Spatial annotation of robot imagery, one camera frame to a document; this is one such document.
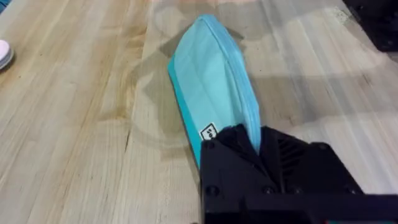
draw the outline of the black device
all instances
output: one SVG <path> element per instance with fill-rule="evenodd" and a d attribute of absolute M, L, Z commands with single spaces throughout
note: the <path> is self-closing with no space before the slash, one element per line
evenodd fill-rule
<path fill-rule="evenodd" d="M 262 128 L 260 154 L 243 125 L 201 145 L 204 224 L 398 223 L 398 196 L 366 195 L 333 149 Z"/>
<path fill-rule="evenodd" d="M 383 52 L 398 51 L 397 0 L 343 0 L 373 44 Z"/>

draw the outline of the white label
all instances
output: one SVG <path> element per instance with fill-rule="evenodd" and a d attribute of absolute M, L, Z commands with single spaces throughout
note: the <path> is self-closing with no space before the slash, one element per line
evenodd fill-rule
<path fill-rule="evenodd" d="M 203 140 L 211 140 L 215 138 L 217 135 L 216 126 L 213 123 L 210 123 L 203 130 L 200 131 L 200 136 Z"/>

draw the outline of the wooden table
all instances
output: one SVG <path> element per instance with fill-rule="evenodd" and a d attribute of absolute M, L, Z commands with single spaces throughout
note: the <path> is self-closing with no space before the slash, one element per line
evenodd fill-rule
<path fill-rule="evenodd" d="M 243 50 L 263 124 L 330 143 L 366 192 L 398 192 L 398 66 L 341 0 L 13 0 L 0 223 L 200 221 L 166 65 L 202 13 Z"/>

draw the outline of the wooden plank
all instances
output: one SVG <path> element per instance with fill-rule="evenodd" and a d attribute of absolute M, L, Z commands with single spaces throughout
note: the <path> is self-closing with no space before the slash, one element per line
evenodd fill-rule
<path fill-rule="evenodd" d="M 242 49 L 262 124 L 330 143 L 366 192 L 398 192 L 398 66 L 341 0 L 13 0 L 0 223 L 200 221 L 166 66 L 203 13 Z"/>

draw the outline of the light blue cloth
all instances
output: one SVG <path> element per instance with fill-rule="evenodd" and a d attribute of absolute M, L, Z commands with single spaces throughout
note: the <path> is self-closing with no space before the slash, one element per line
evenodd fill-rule
<path fill-rule="evenodd" d="M 0 13 L 6 9 L 7 5 L 10 3 L 10 0 L 0 0 Z"/>
<path fill-rule="evenodd" d="M 215 16 L 202 15 L 193 23 L 168 70 L 198 166 L 202 140 L 228 126 L 243 124 L 259 151 L 259 106 L 243 56 Z"/>

